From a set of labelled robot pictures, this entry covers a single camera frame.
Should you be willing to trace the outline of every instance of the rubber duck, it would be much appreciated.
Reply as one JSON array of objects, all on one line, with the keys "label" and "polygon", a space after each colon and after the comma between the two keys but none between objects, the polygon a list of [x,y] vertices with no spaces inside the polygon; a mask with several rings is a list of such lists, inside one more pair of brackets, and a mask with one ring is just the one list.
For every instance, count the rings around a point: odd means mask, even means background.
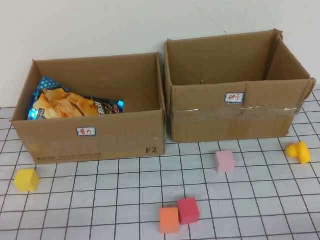
[{"label": "rubber duck", "polygon": [[307,164],[311,160],[308,146],[304,141],[300,141],[297,144],[291,143],[286,148],[286,154],[291,158],[298,157],[301,164]]}]

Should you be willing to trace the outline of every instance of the potato chips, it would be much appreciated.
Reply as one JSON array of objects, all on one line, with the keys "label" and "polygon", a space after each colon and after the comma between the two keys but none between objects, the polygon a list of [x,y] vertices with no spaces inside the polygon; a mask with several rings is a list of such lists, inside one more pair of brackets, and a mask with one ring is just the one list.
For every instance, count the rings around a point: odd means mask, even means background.
[{"label": "potato chips", "polygon": [[33,94],[28,120],[123,113],[122,101],[80,96],[44,77]]}]

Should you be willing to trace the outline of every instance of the white wall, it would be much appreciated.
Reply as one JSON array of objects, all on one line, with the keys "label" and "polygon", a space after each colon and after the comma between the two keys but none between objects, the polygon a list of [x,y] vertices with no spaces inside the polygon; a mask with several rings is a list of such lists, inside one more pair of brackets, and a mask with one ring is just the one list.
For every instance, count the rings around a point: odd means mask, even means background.
[{"label": "white wall", "polygon": [[320,0],[0,0],[0,106],[32,59],[163,52],[167,39],[277,28],[320,80]]}]

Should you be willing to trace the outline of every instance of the red cube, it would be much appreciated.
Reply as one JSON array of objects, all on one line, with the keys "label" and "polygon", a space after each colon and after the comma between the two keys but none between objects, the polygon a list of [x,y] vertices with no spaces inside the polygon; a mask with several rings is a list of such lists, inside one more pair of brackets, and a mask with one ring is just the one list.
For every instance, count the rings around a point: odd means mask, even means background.
[{"label": "red cube", "polygon": [[181,225],[193,224],[199,221],[200,213],[194,197],[178,201],[179,220]]}]

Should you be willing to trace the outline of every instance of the open cardboard box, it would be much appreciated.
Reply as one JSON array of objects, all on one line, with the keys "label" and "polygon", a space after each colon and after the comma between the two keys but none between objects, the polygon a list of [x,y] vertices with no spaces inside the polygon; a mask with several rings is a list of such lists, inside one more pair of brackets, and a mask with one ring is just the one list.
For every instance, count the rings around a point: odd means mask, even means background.
[{"label": "open cardboard box", "polygon": [[168,40],[164,58],[179,143],[284,137],[316,84],[276,29]]},{"label": "open cardboard box", "polygon": [[[123,100],[124,113],[26,120],[45,76],[72,93]],[[33,61],[12,124],[36,164],[162,155],[166,109],[159,54]],[[81,136],[81,128],[95,135]]]}]

